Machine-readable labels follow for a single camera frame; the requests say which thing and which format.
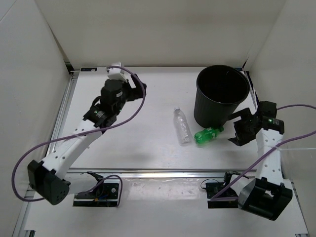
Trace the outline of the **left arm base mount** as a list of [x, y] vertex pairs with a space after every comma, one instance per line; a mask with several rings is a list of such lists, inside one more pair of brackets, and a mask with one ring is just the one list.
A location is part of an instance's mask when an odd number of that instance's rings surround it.
[[88, 175], [96, 180], [96, 187], [91, 191], [75, 194], [73, 207], [119, 207], [123, 180], [116, 174], [106, 177], [92, 171]]

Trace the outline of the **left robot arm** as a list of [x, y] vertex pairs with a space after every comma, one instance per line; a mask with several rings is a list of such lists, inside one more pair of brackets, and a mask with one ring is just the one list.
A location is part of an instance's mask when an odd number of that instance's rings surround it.
[[104, 177], [88, 172], [83, 181], [76, 182], [67, 179], [66, 174], [90, 144], [118, 126], [115, 122], [126, 102], [145, 99], [146, 84], [136, 74], [131, 74], [131, 79], [135, 87], [121, 73], [109, 75], [101, 94], [93, 100], [74, 133], [62, 138], [60, 146], [41, 161], [28, 164], [31, 188], [50, 204], [59, 204], [69, 194], [88, 193], [93, 198], [102, 195]]

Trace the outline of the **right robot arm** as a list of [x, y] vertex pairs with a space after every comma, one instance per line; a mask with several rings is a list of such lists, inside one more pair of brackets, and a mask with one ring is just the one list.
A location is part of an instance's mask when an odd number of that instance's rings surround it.
[[275, 221], [293, 198], [286, 187], [281, 171], [281, 155], [276, 151], [282, 141], [284, 122], [277, 119], [277, 105], [260, 101], [254, 114], [249, 108], [235, 112], [229, 119], [234, 122], [235, 136], [229, 141], [241, 147], [255, 140], [258, 159], [253, 179], [242, 173], [227, 172], [222, 183], [206, 183], [208, 208], [238, 208]]

